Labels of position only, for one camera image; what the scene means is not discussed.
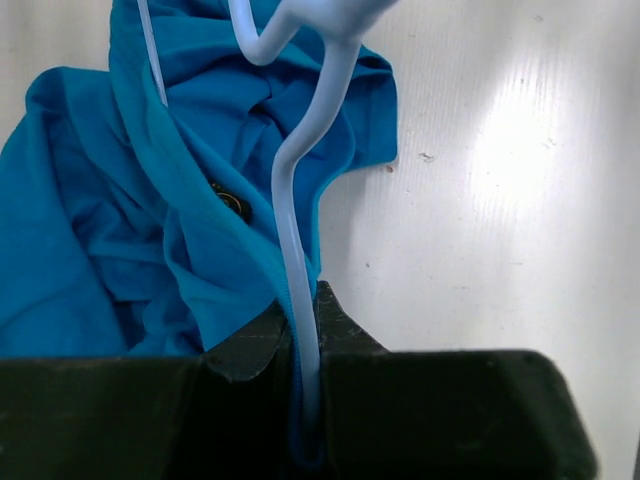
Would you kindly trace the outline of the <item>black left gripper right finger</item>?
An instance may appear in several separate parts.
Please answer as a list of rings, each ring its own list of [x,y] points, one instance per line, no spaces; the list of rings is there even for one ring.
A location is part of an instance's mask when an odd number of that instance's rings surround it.
[[[344,311],[327,281],[317,283],[314,308],[322,355],[388,352]]]

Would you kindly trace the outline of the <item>light blue wire hanger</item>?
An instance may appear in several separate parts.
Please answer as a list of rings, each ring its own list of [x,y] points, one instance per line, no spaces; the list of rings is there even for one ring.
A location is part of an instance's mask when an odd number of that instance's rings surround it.
[[[364,48],[386,1],[118,1],[110,69],[166,213],[173,298],[145,352],[218,345],[277,300],[293,338],[293,458],[322,459],[312,299],[318,204],[340,174],[397,154],[389,63]]]

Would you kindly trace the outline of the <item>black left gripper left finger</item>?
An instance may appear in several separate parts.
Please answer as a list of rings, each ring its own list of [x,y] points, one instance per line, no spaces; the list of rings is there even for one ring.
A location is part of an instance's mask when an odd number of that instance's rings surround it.
[[[273,375],[286,383],[291,373],[291,332],[278,302],[203,355],[204,363],[227,383]]]

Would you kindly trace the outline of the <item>blue t shirt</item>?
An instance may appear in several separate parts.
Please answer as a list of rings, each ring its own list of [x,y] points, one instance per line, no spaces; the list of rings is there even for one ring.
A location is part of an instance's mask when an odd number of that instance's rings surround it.
[[[290,449],[322,459],[318,204],[393,161],[387,1],[116,1],[109,67],[56,67],[1,154],[1,354],[187,356],[273,303]]]

